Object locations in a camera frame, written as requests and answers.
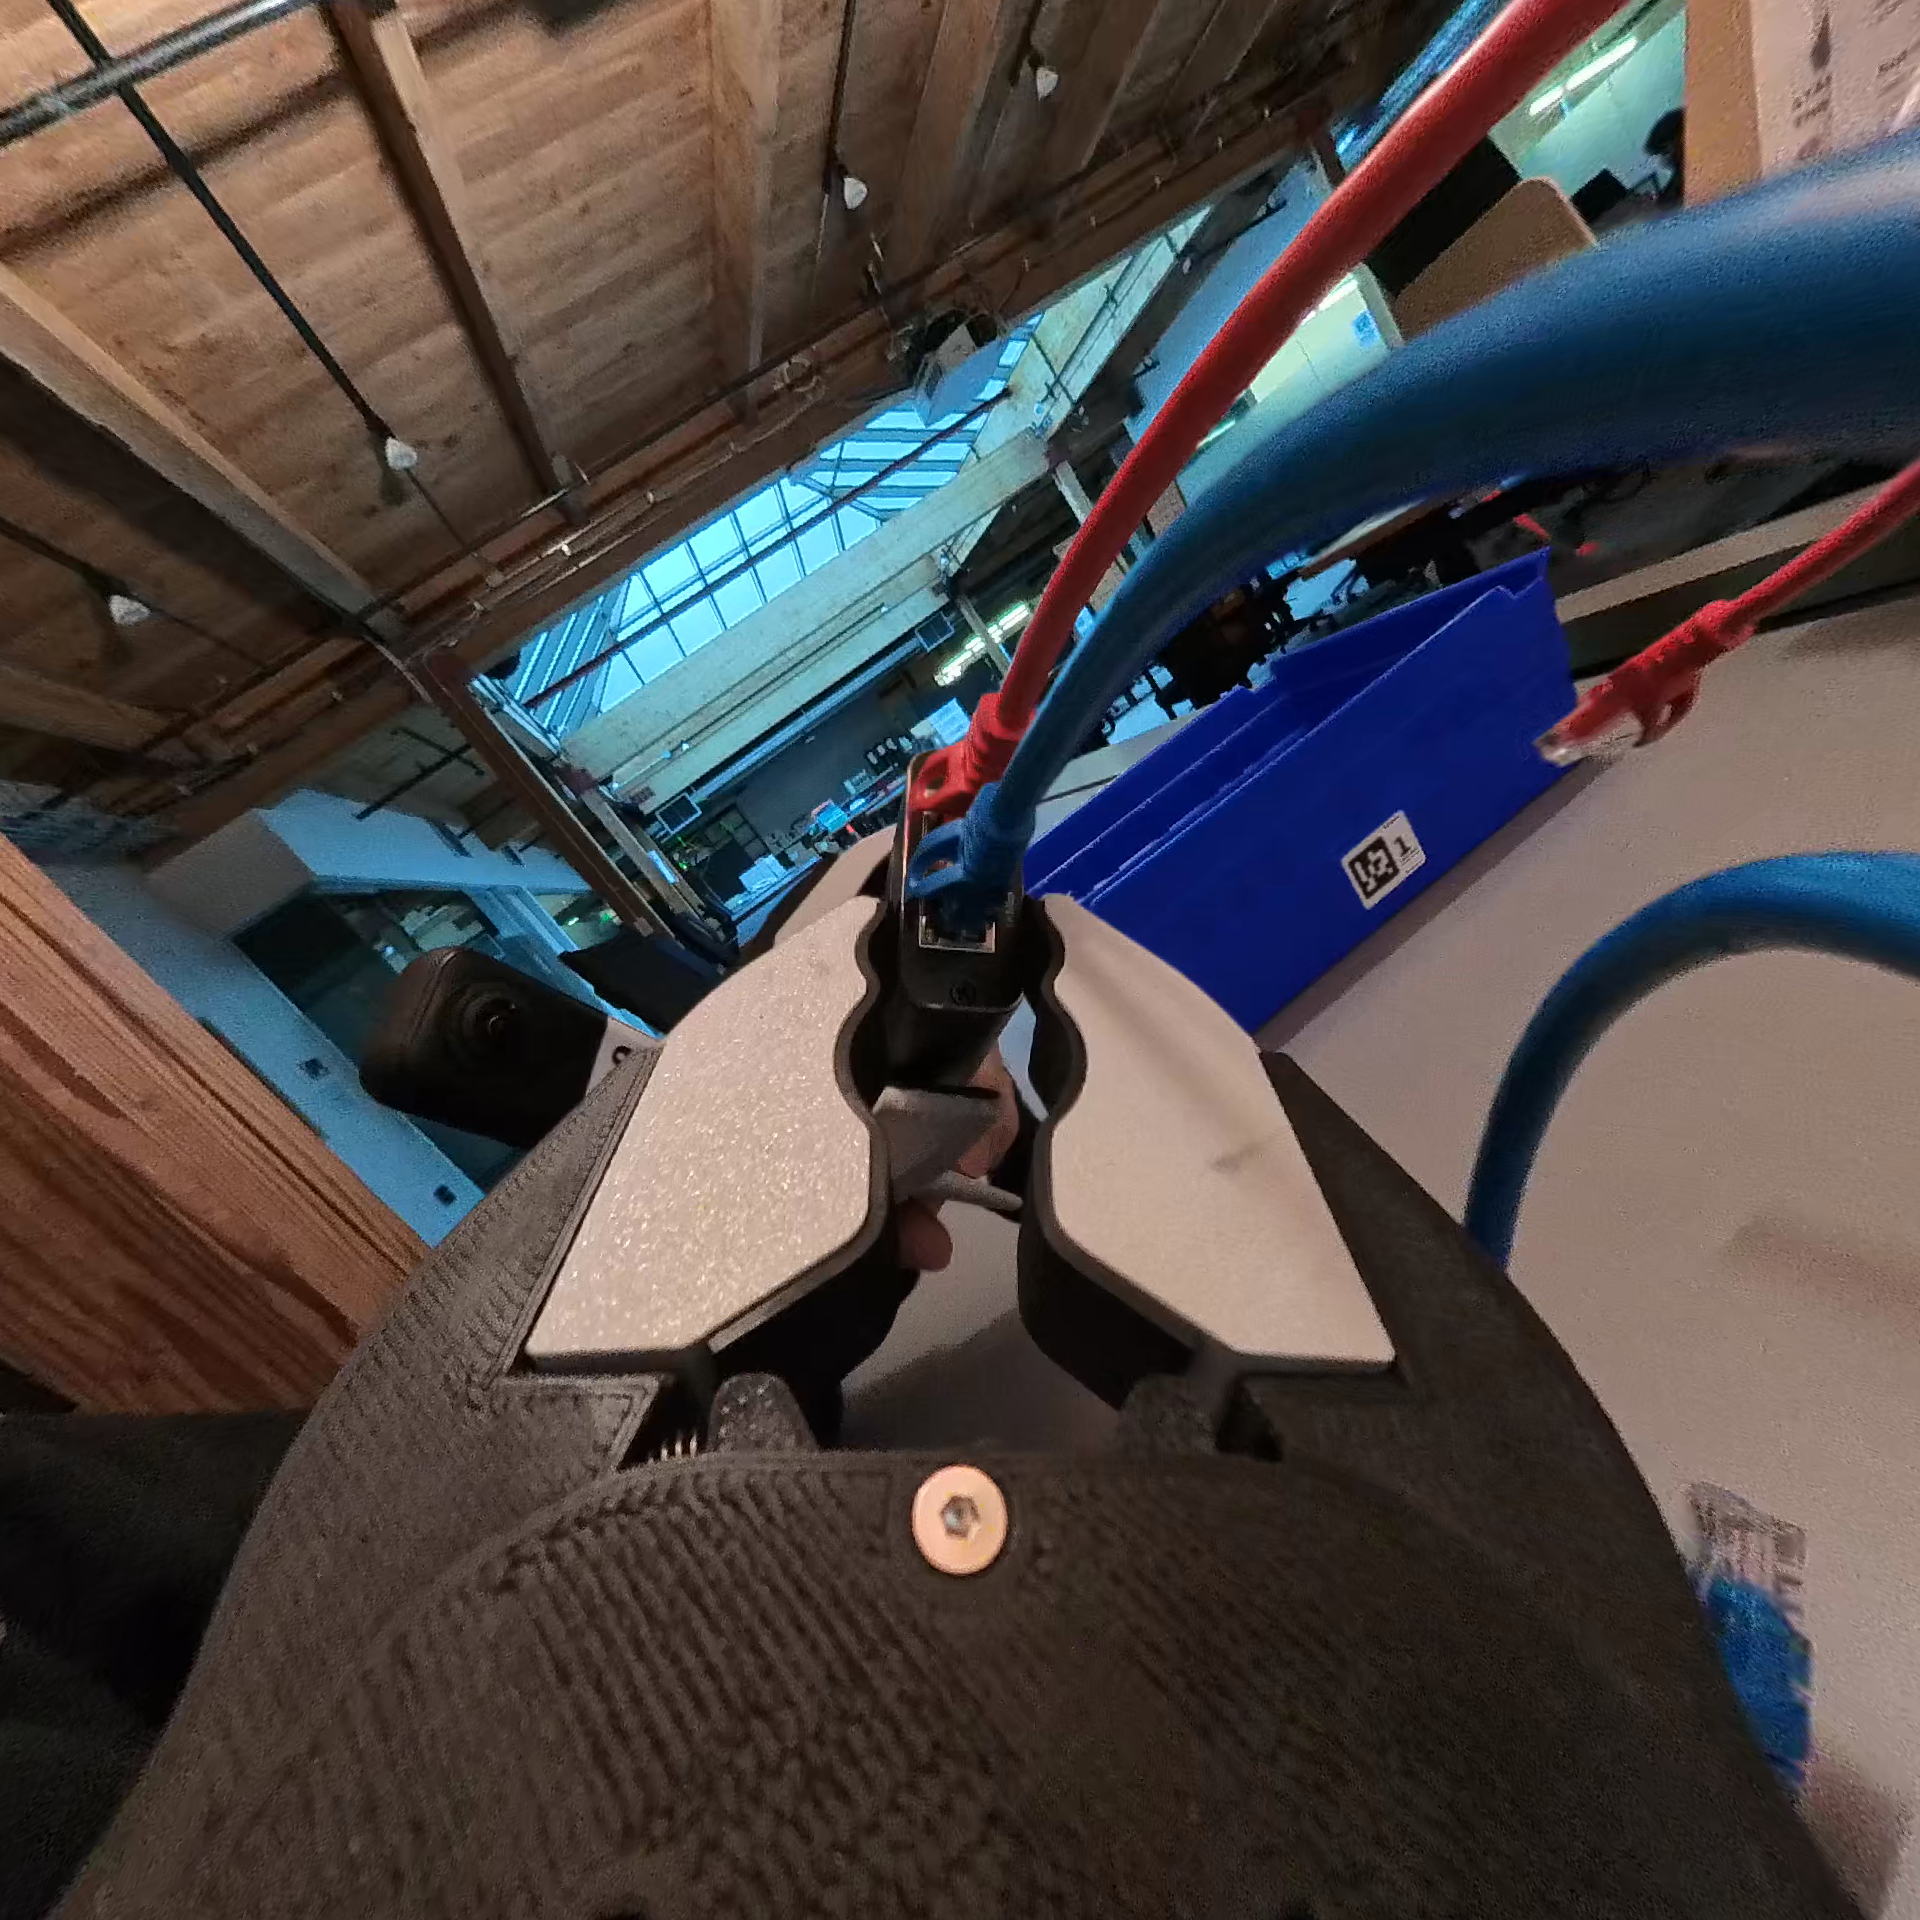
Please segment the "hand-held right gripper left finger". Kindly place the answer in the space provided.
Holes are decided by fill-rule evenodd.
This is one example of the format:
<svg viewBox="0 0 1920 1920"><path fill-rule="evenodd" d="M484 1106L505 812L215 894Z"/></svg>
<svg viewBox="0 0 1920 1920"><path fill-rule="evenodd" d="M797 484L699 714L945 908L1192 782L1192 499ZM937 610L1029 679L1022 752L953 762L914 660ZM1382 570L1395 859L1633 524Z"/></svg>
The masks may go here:
<svg viewBox="0 0 1920 1920"><path fill-rule="evenodd" d="M537 1372L664 1376L709 1400L846 1380L894 1326L891 1153L859 1043L883 901L856 896L663 1045L524 1344Z"/></svg>

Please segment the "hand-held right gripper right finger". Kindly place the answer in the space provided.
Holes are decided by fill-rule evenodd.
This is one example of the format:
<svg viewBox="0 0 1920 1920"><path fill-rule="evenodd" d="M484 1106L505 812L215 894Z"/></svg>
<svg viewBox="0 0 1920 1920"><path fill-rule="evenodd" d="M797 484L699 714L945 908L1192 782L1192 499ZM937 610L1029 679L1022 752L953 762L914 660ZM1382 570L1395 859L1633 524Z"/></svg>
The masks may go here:
<svg viewBox="0 0 1920 1920"><path fill-rule="evenodd" d="M1044 1103L1018 1244L1037 1349L1110 1406L1180 1380L1382 1378L1397 1349L1259 1045L1066 894L1032 903Z"/></svg>

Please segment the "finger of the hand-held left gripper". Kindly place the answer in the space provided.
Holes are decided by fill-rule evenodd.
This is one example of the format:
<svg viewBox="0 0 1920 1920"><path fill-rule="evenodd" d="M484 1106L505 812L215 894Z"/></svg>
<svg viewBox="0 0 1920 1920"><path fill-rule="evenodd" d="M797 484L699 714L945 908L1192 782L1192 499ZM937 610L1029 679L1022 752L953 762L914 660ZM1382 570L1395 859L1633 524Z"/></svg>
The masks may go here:
<svg viewBox="0 0 1920 1920"><path fill-rule="evenodd" d="M831 861L822 861L802 874L801 884L775 903L763 927L747 942L747 956L763 956L781 943L783 937L801 932L806 925L822 918L856 896L883 901L888 877L894 863L896 831L877 831L859 839L849 850L838 851Z"/></svg>
<svg viewBox="0 0 1920 1920"><path fill-rule="evenodd" d="M985 1089L883 1089L875 1120L891 1201L999 1202L1002 1190L989 1179L961 1172L961 1159L993 1134L998 1117L998 1097Z"/></svg>

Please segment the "black network splitter box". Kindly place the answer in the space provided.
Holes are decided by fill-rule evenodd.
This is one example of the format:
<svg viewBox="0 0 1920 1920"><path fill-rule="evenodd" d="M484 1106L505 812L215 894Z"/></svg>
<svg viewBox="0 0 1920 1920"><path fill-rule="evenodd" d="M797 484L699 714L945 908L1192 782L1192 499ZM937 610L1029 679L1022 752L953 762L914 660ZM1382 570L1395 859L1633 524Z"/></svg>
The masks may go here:
<svg viewBox="0 0 1920 1920"><path fill-rule="evenodd" d="M965 821L937 823L904 793L885 867L878 1045L888 1083L913 1091L965 1085L1026 996L1026 891L1018 859L989 850L974 877Z"/></svg>

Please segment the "person's left hand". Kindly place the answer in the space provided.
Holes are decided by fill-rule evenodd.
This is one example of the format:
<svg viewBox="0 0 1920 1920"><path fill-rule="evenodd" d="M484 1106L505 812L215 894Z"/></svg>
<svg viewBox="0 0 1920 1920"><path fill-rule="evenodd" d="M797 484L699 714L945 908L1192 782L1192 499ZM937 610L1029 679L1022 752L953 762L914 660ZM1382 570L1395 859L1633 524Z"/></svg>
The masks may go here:
<svg viewBox="0 0 1920 1920"><path fill-rule="evenodd" d="M960 1155L951 1173L970 1181L993 1181L1003 1164L1018 1160L1026 1124L1026 1105L1012 1070L999 1048L991 1050L973 1070L973 1089L993 1093L994 1117L991 1129ZM923 1198L899 1206L899 1257L914 1273L939 1273L953 1262L953 1239L941 1221L941 1208Z"/></svg>

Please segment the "skylight window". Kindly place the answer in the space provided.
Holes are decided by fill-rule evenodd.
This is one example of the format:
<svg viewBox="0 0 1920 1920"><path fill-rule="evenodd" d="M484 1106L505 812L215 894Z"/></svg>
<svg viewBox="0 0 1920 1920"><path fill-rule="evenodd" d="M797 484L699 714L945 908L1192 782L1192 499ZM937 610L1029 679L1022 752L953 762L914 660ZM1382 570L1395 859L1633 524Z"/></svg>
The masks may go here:
<svg viewBox="0 0 1920 1920"><path fill-rule="evenodd" d="M945 411L880 407L566 610L492 682L494 697L569 737L951 488L984 451L1037 328L1018 324L974 355Z"/></svg>

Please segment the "wooden pillar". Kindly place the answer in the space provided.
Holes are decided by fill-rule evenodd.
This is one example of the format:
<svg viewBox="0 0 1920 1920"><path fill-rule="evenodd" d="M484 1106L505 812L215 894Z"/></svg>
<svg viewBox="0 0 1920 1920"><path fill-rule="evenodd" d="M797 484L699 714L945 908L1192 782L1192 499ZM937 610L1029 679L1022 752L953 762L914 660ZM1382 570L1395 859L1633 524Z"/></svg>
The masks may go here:
<svg viewBox="0 0 1920 1920"><path fill-rule="evenodd" d="M426 1254L4 845L4 1368L81 1411L313 1406Z"/></svg>

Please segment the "large blue plastic bin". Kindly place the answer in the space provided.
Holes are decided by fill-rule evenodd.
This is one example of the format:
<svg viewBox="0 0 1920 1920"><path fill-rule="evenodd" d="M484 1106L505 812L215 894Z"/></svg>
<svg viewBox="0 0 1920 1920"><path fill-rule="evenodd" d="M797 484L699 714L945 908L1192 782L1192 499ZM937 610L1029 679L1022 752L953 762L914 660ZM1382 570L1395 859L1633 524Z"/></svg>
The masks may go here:
<svg viewBox="0 0 1920 1920"><path fill-rule="evenodd" d="M1574 709L1549 560L1285 654L1026 851L1259 1031L1561 780Z"/></svg>

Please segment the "pale wooden board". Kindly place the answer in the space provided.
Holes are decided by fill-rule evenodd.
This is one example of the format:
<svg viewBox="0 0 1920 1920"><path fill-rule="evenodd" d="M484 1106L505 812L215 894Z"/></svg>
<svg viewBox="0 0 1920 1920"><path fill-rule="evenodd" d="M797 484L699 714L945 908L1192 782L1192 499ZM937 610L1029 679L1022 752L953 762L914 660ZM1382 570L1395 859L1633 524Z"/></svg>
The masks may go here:
<svg viewBox="0 0 1920 1920"><path fill-rule="evenodd" d="M1591 226L1561 185L1521 180L1393 297L1400 341L1411 343L1593 246Z"/></svg>

